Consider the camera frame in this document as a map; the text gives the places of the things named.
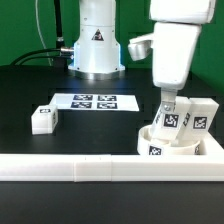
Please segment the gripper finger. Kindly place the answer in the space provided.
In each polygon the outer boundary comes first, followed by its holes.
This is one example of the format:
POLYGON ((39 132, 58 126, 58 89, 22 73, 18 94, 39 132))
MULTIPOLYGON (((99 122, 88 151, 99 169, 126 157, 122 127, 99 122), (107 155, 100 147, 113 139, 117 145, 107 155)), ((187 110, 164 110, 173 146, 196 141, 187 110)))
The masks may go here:
POLYGON ((177 92, 173 90, 161 90, 161 107, 165 112, 171 112, 175 108, 177 92))

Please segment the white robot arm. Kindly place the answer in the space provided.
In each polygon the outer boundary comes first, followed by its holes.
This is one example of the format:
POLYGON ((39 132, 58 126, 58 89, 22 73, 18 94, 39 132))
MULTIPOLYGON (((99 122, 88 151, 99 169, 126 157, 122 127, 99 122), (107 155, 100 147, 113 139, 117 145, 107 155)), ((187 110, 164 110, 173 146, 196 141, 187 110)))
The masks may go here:
MULTIPOLYGON (((115 39, 115 0, 79 0, 80 36, 69 66, 87 79, 105 79, 124 69, 115 39)), ((175 108, 177 92, 189 73, 204 24, 214 15, 216 0, 151 0, 149 18, 154 31, 130 40, 134 61, 152 55, 153 83, 161 89, 164 112, 175 108)))

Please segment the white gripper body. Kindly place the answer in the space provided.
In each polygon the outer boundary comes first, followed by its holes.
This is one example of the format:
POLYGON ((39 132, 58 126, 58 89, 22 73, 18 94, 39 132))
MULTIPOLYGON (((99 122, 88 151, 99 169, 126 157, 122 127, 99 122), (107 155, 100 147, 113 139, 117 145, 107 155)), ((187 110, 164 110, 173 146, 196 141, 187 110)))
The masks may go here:
POLYGON ((185 86, 200 32, 200 25, 156 22, 153 33, 130 39, 128 50, 133 61, 153 53, 154 85, 178 91, 185 86))

